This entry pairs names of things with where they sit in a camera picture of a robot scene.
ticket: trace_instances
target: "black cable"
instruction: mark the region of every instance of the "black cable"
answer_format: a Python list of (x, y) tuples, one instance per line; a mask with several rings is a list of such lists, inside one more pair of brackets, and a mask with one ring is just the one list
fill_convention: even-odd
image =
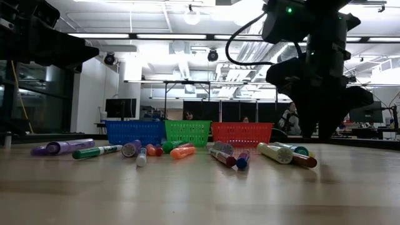
[(300, 47), (299, 43), (294, 42), (294, 47), (296, 47), (297, 55), (299, 55), (299, 57), (300, 57), (300, 55), (301, 55), (303, 52), (301, 51), (301, 47)]
[(239, 66), (258, 66), (258, 65), (273, 65), (274, 64), (273, 62), (237, 62), (236, 60), (231, 58), (231, 56), (229, 55), (229, 46), (231, 45), (231, 42), (233, 41), (233, 39), (237, 35), (242, 33), (245, 29), (247, 29), (249, 26), (253, 25), (255, 22), (260, 20), (265, 14), (266, 14), (266, 12), (263, 12), (256, 19), (253, 19), (252, 21), (248, 22), (246, 25), (244, 25), (243, 27), (238, 29), (234, 34), (232, 34), (232, 36), (227, 40), (227, 43), (225, 46), (225, 55), (231, 63), (239, 65)]

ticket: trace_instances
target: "green basket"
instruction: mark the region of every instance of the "green basket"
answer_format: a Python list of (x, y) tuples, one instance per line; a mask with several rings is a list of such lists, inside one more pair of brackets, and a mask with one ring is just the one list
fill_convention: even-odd
[(205, 147), (211, 121), (164, 121), (168, 141), (187, 141)]

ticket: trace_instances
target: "security camera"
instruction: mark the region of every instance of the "security camera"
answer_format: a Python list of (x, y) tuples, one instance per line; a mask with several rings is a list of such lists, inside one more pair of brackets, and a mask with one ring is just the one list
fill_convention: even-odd
[(208, 61), (210, 62), (215, 62), (218, 60), (218, 53), (217, 50), (211, 49), (210, 52), (208, 53)]
[(118, 59), (115, 58), (114, 52), (107, 52), (107, 56), (104, 57), (104, 63), (109, 66), (113, 66), (118, 63)]

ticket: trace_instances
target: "orange marker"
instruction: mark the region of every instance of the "orange marker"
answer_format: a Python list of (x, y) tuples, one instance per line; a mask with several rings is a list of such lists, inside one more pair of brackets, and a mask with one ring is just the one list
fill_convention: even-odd
[(177, 147), (176, 149), (173, 149), (169, 154), (174, 158), (174, 159), (183, 159), (188, 155), (196, 153), (196, 148), (195, 147)]
[(148, 144), (146, 146), (147, 155), (155, 156), (156, 155), (156, 148), (152, 144)]

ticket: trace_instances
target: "green marker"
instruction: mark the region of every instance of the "green marker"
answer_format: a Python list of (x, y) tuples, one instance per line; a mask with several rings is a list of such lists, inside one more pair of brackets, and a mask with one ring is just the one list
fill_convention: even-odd
[(101, 156), (102, 154), (115, 153), (123, 148), (121, 145), (117, 146), (104, 146), (104, 147), (92, 147), (89, 149), (81, 149), (74, 151), (72, 157), (74, 159), (84, 159), (90, 157)]
[(167, 141), (162, 145), (164, 153), (169, 154), (174, 148), (186, 144), (186, 141)]

